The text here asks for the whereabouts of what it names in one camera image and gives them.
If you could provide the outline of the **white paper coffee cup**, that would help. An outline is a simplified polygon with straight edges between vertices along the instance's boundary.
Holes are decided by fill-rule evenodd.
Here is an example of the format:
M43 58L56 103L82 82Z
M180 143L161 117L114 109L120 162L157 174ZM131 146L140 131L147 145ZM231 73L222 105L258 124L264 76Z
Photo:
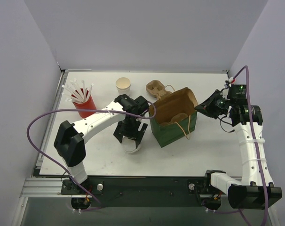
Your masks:
M141 145L136 146L136 142L127 137L123 137L121 146L126 153L135 153L139 151Z

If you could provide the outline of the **green brown paper bag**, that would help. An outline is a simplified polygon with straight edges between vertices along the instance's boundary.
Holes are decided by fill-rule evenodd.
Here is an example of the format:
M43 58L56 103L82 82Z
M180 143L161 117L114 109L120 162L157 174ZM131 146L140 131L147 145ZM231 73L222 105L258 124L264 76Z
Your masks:
M196 97L188 87L157 100L149 107L151 131L160 147L185 137L195 130L198 105Z

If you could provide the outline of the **brown pulp cup carrier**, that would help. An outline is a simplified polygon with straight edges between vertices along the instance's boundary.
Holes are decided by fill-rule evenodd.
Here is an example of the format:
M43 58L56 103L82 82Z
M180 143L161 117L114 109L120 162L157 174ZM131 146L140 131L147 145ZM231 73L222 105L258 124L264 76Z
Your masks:
M167 126L167 125L170 125L170 124L179 123L180 121L182 121L182 120L184 120L186 118L188 118L188 115L186 113L179 113L179 114L173 116L167 122L163 122L160 125L161 126Z

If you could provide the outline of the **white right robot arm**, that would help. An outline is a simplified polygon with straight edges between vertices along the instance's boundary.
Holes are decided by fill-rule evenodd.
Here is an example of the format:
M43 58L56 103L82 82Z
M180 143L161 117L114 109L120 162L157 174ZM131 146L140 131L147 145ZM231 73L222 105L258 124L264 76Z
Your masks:
M234 84L228 88L227 97L215 92L195 110L207 117L218 119L224 115L238 137L242 159L242 179L235 180L221 170L207 170L207 185L228 197L234 209L263 210L282 198L282 189L275 187L270 176L262 137L263 119L257 105L248 105L247 86Z

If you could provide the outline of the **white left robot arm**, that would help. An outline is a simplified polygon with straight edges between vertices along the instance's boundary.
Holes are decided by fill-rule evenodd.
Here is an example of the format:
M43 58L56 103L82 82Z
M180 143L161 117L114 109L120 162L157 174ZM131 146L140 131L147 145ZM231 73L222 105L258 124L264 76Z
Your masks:
M113 135L123 149L128 153L138 151L148 127L146 123L141 123L141 118L148 110L149 103L143 96L132 99L128 95L120 95L99 113L73 123L64 121L60 124L54 147L74 179L71 185L74 191L82 194L88 189L88 176L83 163L85 144L99 132L117 124Z

